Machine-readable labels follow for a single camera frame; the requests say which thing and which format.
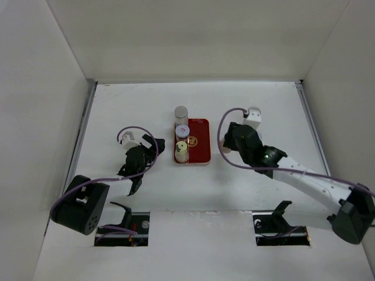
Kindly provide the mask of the cream bottle yellow cap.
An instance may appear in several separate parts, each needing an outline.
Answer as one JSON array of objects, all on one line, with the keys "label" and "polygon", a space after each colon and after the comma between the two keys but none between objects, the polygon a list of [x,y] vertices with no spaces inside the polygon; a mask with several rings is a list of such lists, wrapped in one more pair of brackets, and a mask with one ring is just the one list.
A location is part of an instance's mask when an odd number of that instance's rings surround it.
[{"label": "cream bottle yellow cap", "polygon": [[179,141],[175,146],[175,160],[179,163],[186,163],[189,160],[188,145],[184,141]]}]

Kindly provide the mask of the brown spice jar white lid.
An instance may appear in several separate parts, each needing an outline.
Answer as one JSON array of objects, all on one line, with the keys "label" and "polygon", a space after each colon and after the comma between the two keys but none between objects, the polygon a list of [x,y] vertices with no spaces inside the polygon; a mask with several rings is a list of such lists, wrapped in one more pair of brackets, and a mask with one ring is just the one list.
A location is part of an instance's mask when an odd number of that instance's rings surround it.
[{"label": "brown spice jar white lid", "polygon": [[189,138],[189,135],[190,135],[190,129],[187,125],[181,124],[181,125],[176,126],[175,138],[178,142],[179,141],[186,142]]}]

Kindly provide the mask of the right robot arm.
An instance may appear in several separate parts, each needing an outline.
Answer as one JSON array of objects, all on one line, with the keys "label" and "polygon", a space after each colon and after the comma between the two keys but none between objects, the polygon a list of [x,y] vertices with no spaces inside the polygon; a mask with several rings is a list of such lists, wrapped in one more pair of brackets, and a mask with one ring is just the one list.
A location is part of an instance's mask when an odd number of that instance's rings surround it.
[{"label": "right robot arm", "polygon": [[374,220],[374,193],[366,186],[317,174],[300,165],[284,151],[263,145],[249,125],[230,123],[223,146],[239,153],[245,169],[290,185],[331,212],[332,231],[350,244],[361,243]]}]

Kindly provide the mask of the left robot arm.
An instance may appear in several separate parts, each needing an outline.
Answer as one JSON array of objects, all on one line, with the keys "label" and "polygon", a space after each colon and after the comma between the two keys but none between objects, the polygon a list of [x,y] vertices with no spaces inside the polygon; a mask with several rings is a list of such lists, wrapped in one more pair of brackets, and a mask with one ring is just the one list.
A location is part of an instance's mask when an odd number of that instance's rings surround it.
[{"label": "left robot arm", "polygon": [[[129,196],[138,191],[145,172],[165,150],[164,139],[154,139],[144,134],[142,140],[151,146],[136,143],[127,135],[120,140],[120,144],[126,150],[125,163],[113,181],[130,182]],[[110,179],[92,180],[82,175],[75,176],[50,210],[52,221],[81,234],[91,234],[97,227],[104,208],[110,188],[108,181]]]}]

